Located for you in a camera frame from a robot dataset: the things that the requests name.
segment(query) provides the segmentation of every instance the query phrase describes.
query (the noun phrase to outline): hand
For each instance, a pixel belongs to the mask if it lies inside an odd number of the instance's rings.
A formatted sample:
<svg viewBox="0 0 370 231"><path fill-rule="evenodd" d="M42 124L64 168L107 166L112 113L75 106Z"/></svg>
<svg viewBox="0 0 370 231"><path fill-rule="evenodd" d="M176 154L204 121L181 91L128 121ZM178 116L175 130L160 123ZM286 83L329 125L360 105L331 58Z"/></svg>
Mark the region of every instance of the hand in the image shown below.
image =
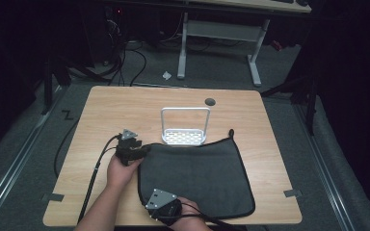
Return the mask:
<svg viewBox="0 0 370 231"><path fill-rule="evenodd" d="M116 155L113 155L107 168L107 187L123 189L143 159L134 161L130 166L124 166Z"/></svg>
<svg viewBox="0 0 370 231"><path fill-rule="evenodd" d="M199 207L196 202L184 197L178 197L182 203L182 215L198 215ZM211 230L202 218L188 217L180 218L170 226L174 231L208 231Z"/></svg>

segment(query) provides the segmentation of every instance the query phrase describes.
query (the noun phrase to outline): table top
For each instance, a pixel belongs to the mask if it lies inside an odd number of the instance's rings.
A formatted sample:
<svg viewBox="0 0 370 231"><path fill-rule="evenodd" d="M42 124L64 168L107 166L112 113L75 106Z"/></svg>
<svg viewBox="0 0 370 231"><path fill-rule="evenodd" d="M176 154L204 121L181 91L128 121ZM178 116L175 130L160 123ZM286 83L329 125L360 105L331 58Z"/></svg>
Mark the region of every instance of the table top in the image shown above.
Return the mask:
<svg viewBox="0 0 370 231"><path fill-rule="evenodd" d="M205 99L213 98L214 106ZM62 202L50 201L43 222L48 226L74 226L82 208L93 168L114 135L128 129L143 144L162 142L161 109L164 107L209 107L205 143L227 137L234 129L251 190L255 212L244 218L228 219L233 224L299 223L302 214L297 199L286 197L292 190L278 144L260 94L254 90L196 90L137 87L92 88L53 193ZM106 184L108 162L104 155L88 208ZM142 206L137 191L137 174L120 199L116 225L161 225Z"/></svg>
<svg viewBox="0 0 370 231"><path fill-rule="evenodd" d="M291 13L310 13L309 6L303 7L294 3L284 3L273 0L189 0L190 2L229 5L234 7L255 8L270 11L281 11Z"/></svg>

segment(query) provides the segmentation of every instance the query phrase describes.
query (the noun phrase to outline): white metal stand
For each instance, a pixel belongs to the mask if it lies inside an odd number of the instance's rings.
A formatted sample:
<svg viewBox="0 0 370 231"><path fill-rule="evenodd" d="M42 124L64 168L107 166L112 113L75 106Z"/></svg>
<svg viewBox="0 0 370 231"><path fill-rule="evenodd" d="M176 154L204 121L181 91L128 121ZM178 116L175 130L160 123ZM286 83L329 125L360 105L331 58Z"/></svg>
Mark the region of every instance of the white metal stand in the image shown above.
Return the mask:
<svg viewBox="0 0 370 231"><path fill-rule="evenodd" d="M203 130L198 128L165 128L164 112L166 111L206 111ZM161 110L162 140L168 145L201 145L206 140L206 128L210 115L209 108L163 108Z"/></svg>

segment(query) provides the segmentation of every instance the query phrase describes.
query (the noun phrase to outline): black cloth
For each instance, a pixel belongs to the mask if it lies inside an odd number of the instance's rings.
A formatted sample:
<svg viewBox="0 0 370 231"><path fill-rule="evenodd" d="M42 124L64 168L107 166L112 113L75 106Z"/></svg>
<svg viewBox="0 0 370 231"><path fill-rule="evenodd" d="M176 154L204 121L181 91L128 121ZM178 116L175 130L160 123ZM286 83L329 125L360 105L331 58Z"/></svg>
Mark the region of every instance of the black cloth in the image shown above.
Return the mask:
<svg viewBox="0 0 370 231"><path fill-rule="evenodd" d="M138 177L144 205L158 189L196 201L211 218L240 218L255 209L233 130L228 138L201 146L151 144Z"/></svg>

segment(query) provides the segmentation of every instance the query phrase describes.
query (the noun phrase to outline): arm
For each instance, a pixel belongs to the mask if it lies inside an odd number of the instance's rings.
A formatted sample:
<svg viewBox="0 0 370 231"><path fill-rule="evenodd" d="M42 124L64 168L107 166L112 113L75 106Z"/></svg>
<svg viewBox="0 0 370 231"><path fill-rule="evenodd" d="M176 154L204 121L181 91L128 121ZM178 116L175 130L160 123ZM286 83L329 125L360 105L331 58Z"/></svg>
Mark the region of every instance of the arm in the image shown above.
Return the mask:
<svg viewBox="0 0 370 231"><path fill-rule="evenodd" d="M178 199L182 202L182 215L200 214L200 212L196 210L199 209L196 202L183 197L178 197ZM177 222L171 225L170 228L174 231L211 231L202 218L192 217L180 218Z"/></svg>
<svg viewBox="0 0 370 231"><path fill-rule="evenodd" d="M114 230L119 197L142 160L125 167L113 155L107 168L107 185L75 230Z"/></svg>

